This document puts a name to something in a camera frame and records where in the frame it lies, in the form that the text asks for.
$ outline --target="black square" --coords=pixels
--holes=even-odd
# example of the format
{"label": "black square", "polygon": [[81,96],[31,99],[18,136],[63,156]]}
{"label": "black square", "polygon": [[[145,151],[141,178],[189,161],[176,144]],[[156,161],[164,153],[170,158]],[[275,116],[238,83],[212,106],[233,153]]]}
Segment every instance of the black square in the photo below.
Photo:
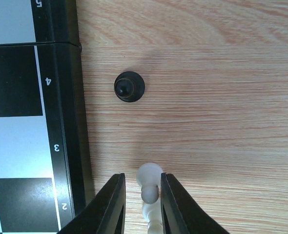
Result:
{"label": "black square", "polygon": [[33,46],[0,47],[0,117],[41,116]]}
{"label": "black square", "polygon": [[4,233],[58,232],[52,179],[0,179],[0,222]]}

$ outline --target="white chess piece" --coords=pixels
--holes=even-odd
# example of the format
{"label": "white chess piece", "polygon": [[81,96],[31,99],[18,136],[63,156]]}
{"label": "white chess piece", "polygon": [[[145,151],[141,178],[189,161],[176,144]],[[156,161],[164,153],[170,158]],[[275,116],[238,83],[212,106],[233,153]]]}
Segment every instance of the white chess piece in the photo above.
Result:
{"label": "white chess piece", "polygon": [[162,168],[156,163],[143,164],[136,175],[136,180],[141,188],[142,200],[147,204],[153,204],[159,196],[159,187]]}
{"label": "white chess piece", "polygon": [[154,204],[143,204],[142,214],[148,222],[147,234],[163,234],[163,218],[160,198]]}

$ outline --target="wooden table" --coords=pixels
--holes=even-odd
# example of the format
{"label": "wooden table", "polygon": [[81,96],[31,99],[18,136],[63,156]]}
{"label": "wooden table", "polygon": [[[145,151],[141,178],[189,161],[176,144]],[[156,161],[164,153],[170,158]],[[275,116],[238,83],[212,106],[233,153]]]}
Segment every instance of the wooden table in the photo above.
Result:
{"label": "wooden table", "polygon": [[125,233],[147,233],[135,176],[156,162],[230,233],[288,234],[288,0],[77,6],[96,191],[126,174]]}

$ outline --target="folding chessboard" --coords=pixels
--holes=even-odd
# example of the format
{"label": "folding chessboard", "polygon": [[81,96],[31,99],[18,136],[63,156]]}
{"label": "folding chessboard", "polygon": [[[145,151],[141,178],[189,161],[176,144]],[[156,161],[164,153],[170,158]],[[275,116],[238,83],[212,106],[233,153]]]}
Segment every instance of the folding chessboard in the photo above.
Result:
{"label": "folding chessboard", "polygon": [[92,199],[76,13],[0,0],[0,233],[57,233]]}

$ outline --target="black pawn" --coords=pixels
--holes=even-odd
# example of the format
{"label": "black pawn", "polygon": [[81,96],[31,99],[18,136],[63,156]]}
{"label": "black pawn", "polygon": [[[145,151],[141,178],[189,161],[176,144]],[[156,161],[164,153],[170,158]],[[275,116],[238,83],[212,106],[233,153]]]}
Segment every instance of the black pawn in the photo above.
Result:
{"label": "black pawn", "polygon": [[143,96],[145,83],[136,72],[123,72],[115,80],[114,89],[122,101],[135,102]]}

